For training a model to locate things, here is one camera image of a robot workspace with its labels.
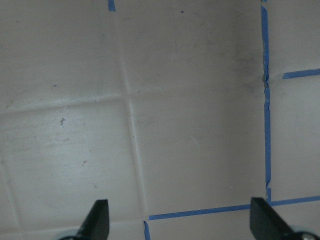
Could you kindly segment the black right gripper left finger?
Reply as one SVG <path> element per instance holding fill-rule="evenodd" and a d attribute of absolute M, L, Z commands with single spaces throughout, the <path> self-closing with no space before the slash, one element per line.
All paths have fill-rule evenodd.
<path fill-rule="evenodd" d="M 107 240 L 110 233 L 107 199 L 96 200 L 77 231 L 75 240 Z"/>

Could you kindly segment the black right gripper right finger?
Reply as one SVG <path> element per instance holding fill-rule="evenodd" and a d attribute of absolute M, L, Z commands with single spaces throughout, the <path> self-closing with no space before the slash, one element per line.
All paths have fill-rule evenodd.
<path fill-rule="evenodd" d="M 261 197 L 250 200 L 249 228 L 256 240 L 309 240 L 310 233 L 294 231 Z"/>

